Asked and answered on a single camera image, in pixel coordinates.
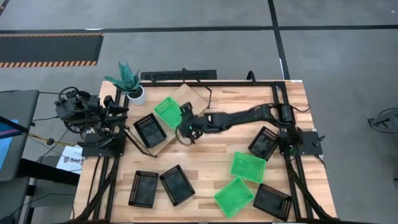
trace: concrete floor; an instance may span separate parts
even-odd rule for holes
[[[277,0],[280,26],[398,24],[393,0]],[[10,0],[0,16],[1,30],[86,29],[178,26],[269,26],[262,0]],[[315,127],[322,135],[325,163],[338,216],[342,220],[396,223],[398,139],[369,129],[366,119],[397,106],[398,30],[283,31],[291,79],[303,80]],[[133,69],[161,71],[217,69],[219,79],[281,79],[273,31],[106,34],[95,67],[3,68],[0,90],[58,92],[70,85],[98,94],[117,62]],[[40,95],[36,118],[55,116],[55,95]],[[32,130],[59,138],[57,120]],[[68,133],[65,141],[78,141]],[[28,141],[24,157],[46,149]],[[51,213],[50,220],[43,220]],[[38,209],[33,223],[62,222],[70,205]]]

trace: black plastic basket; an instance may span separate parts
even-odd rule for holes
[[[136,171],[129,199],[129,205],[152,208],[155,201],[157,177],[155,172]]]
[[[174,206],[181,204],[195,194],[191,183],[180,165],[177,165],[160,175],[160,181]]]
[[[292,197],[268,185],[260,184],[253,206],[286,222],[292,206]]]
[[[167,138],[166,133],[153,113],[134,123],[146,148],[154,147]]]
[[[266,161],[272,156],[279,144],[279,136],[263,126],[248,149],[257,157]]]

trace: wooden table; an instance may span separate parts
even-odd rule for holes
[[[298,109],[308,107],[302,82],[286,81],[289,103]],[[147,103],[156,105],[178,87],[145,87]],[[247,110],[262,103],[272,103],[273,94],[268,86],[211,86],[213,96],[210,109],[205,111],[225,111],[233,113]],[[203,87],[193,87],[204,99],[209,92]],[[100,97],[115,96],[116,89],[108,82],[103,82]],[[145,114],[140,114],[139,106],[129,105],[129,118],[127,125],[132,127],[133,122]],[[298,113],[295,111],[297,126],[303,130],[313,129],[311,113]],[[248,146],[259,132],[266,126],[274,132],[278,128],[267,122],[261,121],[250,124],[234,126],[221,134],[204,134],[195,145],[183,146],[177,141],[172,141],[159,154],[158,158],[142,155],[133,144],[126,141],[124,155],[120,158],[116,190],[113,200],[111,222],[273,222],[280,221],[267,213],[252,206],[252,202],[236,214],[233,218],[226,218],[214,201],[214,194],[234,179],[230,174],[231,162],[236,151],[249,153]],[[90,189],[93,169],[96,158],[87,158],[83,164],[80,182],[74,203],[76,214],[80,214],[86,206],[88,191]],[[307,178],[309,191],[317,202],[331,216],[336,216],[335,207],[330,193],[325,168],[314,156],[302,156],[303,168]],[[146,170],[162,174],[173,166],[180,164],[186,173],[196,194],[177,207],[173,207],[160,182],[157,184],[154,208],[138,208],[127,205],[131,192],[132,182],[136,170]],[[98,187],[99,173],[97,172],[93,193]],[[264,174],[265,184],[270,185],[290,195],[289,181],[285,162],[275,151],[269,159]],[[258,184],[247,181],[248,187],[255,195]],[[302,194],[297,188],[298,200],[302,217],[305,217],[305,205]],[[104,217],[106,197],[101,204],[100,218]],[[289,220],[294,220],[293,208],[290,210]]]

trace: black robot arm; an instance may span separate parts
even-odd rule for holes
[[[271,109],[275,108],[279,115],[276,118]],[[252,107],[246,111],[236,113],[205,113],[204,116],[193,114],[190,102],[180,107],[182,121],[178,126],[180,134],[184,138],[190,138],[192,143],[200,138],[203,133],[216,134],[226,131],[234,125],[246,124],[256,121],[267,121],[272,125],[287,130],[288,138],[294,143],[301,143],[301,130],[295,126],[294,112],[290,105],[263,104]]]

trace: green basket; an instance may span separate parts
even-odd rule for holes
[[[214,195],[218,206],[228,218],[232,218],[253,198],[254,195],[239,177]]]
[[[167,97],[157,105],[155,112],[172,129],[175,129],[181,123],[180,106],[171,97]]]
[[[231,173],[238,177],[262,183],[266,161],[242,152],[235,152]]]

